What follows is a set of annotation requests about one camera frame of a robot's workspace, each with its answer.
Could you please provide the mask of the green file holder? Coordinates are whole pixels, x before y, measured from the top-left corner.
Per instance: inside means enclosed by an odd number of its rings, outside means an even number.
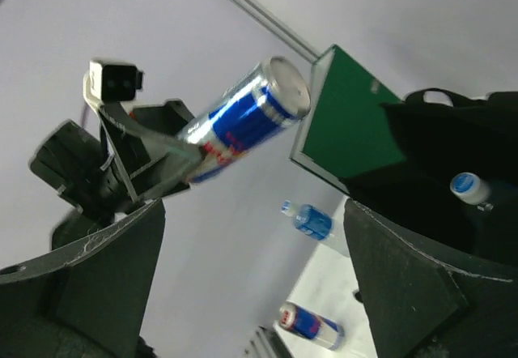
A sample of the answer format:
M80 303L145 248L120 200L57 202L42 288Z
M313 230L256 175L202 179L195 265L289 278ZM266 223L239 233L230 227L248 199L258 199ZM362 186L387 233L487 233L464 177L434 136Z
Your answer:
M292 162L348 194L343 179L405 160L382 108L401 100L338 45L312 64L310 93Z

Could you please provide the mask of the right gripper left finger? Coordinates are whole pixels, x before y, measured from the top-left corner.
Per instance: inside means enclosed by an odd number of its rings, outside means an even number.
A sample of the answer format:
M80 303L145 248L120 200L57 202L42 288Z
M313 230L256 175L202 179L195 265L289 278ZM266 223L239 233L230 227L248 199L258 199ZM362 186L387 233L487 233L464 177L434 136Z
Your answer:
M1 270L3 357L152 357L140 337L163 241L162 201Z

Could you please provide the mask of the Red Bull can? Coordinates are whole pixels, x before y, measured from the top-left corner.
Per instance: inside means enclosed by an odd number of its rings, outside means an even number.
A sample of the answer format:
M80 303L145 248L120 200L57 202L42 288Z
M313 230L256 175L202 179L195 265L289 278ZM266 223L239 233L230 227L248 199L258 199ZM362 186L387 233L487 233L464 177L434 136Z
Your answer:
M283 56L263 60L178 133L177 138L206 153L186 181L194 184L217 176L304 119L310 108L310 91L299 70Z
M281 305L278 324L285 331L330 351L340 348L345 339L343 327L290 301Z

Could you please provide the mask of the blue label water bottle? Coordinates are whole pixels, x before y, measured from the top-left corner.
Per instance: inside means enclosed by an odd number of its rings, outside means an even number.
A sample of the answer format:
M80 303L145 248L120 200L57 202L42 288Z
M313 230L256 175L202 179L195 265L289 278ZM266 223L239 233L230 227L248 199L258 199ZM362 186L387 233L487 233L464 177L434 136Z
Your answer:
M489 184L474 173L457 174L450 181L450 190L462 202L480 211L491 211L494 207Z

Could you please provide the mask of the black canvas bag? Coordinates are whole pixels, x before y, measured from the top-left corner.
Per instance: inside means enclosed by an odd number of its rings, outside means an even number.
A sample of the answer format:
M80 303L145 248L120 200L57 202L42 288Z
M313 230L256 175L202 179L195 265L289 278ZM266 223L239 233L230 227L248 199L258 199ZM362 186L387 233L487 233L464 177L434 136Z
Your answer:
M444 94L450 105L428 103L427 90L400 104L382 104L401 163L342 177L349 195L420 235L454 249L517 264L517 94L492 92L473 100ZM490 187L487 210L462 202L451 180L470 172Z

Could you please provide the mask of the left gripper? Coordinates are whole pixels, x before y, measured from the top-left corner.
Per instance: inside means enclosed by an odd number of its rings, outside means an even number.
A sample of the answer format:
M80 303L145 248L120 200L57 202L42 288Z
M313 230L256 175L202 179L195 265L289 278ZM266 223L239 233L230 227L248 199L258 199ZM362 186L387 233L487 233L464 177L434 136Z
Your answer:
M64 121L29 162L60 198L88 218L102 219L189 188L186 176L202 162L202 150L178 137L193 119L182 100L103 104L99 118L98 138Z

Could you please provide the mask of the water bottle on table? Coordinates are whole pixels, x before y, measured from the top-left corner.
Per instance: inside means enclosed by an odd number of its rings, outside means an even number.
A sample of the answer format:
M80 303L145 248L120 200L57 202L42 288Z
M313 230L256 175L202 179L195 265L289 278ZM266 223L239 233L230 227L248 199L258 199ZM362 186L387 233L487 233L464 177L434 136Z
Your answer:
M290 217L293 226L315 241L348 257L349 250L343 227L332 217L309 204L296 204L286 200L281 212Z

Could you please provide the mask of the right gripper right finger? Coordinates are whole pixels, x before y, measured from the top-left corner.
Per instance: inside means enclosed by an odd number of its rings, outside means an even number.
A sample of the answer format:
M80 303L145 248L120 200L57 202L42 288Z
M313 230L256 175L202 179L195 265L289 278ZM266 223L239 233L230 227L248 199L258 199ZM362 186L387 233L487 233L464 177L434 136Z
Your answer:
M517 269L433 241L359 202L344 230L379 357L515 357Z

